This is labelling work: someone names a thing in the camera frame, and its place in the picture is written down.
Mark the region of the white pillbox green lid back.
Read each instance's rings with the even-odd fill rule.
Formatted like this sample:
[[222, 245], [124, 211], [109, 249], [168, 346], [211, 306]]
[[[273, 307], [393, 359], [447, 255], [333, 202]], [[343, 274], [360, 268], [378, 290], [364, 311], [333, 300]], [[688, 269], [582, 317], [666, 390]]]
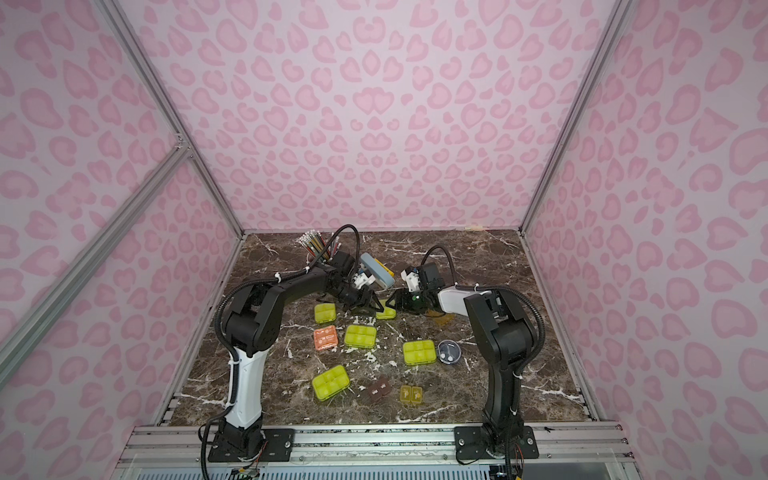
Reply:
[[393, 320], [397, 317], [397, 311], [392, 307], [385, 306], [381, 311], [375, 313], [377, 320]]

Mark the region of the white pillbox green lid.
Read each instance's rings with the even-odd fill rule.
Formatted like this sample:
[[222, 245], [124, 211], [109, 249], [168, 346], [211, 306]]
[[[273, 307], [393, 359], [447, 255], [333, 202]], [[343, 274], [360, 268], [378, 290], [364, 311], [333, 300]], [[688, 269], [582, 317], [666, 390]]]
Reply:
[[385, 306], [381, 311], [375, 313], [377, 320], [393, 320], [397, 317], [397, 311], [392, 307]]
[[313, 391], [319, 401], [326, 401], [339, 394], [350, 385], [350, 379], [344, 366], [335, 366], [312, 379]]
[[376, 345], [377, 329], [374, 326], [350, 325], [346, 328], [344, 343], [358, 349], [373, 349]]
[[319, 303], [314, 306], [314, 319], [318, 325], [334, 322], [337, 318], [337, 309], [334, 303]]
[[433, 340], [409, 341], [403, 344], [403, 358], [407, 366], [428, 365], [437, 361]]

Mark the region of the white pillbox yellow lid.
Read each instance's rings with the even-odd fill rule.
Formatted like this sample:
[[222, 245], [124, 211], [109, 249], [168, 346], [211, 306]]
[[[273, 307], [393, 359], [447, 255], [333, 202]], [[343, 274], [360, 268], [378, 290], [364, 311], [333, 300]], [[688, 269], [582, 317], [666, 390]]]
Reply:
[[455, 319], [455, 315], [453, 313], [437, 311], [431, 311], [428, 317], [437, 325], [438, 328], [445, 328]]

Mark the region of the orange square pillbox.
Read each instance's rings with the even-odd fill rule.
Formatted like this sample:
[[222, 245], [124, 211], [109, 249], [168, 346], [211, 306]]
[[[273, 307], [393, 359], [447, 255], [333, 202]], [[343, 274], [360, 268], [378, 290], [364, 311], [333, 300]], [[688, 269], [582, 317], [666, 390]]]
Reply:
[[338, 346], [338, 333], [334, 325], [313, 331], [313, 344], [316, 351], [330, 350]]

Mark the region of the small dark red pillbox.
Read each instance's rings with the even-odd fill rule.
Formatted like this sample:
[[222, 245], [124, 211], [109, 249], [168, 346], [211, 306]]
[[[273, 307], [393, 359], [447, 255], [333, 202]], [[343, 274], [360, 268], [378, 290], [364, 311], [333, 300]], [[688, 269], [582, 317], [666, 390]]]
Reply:
[[391, 391], [392, 383], [386, 377], [373, 381], [366, 390], [369, 401], [373, 404], [381, 402]]

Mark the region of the white pillbox green lid front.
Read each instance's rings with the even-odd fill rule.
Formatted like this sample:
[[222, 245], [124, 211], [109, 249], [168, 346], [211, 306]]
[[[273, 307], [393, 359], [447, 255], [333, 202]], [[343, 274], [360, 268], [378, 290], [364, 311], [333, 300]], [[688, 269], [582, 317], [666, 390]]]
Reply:
[[312, 379], [313, 391], [319, 401], [326, 401], [339, 394], [350, 385], [350, 379], [344, 366], [335, 366]]

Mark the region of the small yellow pillbox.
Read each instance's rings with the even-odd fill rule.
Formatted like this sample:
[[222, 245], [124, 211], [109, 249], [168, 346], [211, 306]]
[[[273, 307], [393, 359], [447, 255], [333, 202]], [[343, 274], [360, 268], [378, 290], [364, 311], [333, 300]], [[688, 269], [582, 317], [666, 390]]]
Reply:
[[399, 401], [404, 405], [420, 405], [423, 403], [423, 389], [419, 386], [402, 385]]

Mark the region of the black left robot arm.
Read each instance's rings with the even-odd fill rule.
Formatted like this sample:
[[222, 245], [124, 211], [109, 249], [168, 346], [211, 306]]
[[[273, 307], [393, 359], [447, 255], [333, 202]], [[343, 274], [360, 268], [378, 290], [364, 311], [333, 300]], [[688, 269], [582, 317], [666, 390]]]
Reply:
[[214, 325], [220, 343], [230, 353], [230, 391], [224, 414], [228, 425], [247, 430], [262, 419], [265, 362], [280, 334], [284, 309], [315, 293], [329, 294], [350, 309], [384, 310], [370, 285], [357, 287], [343, 269], [328, 265], [246, 281], [221, 301]]

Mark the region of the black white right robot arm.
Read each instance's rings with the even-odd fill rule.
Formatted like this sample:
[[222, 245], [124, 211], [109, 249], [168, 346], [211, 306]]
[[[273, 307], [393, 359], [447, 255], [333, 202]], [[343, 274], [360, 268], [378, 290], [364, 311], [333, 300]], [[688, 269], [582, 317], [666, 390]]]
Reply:
[[499, 458], [520, 467], [537, 459], [536, 439], [525, 425], [521, 406], [524, 369], [546, 339], [543, 318], [532, 302], [506, 286], [450, 286], [433, 263], [410, 267], [401, 278], [406, 286], [386, 305], [412, 314], [434, 310], [467, 317], [488, 365], [482, 424], [454, 429], [456, 460], [470, 464]]

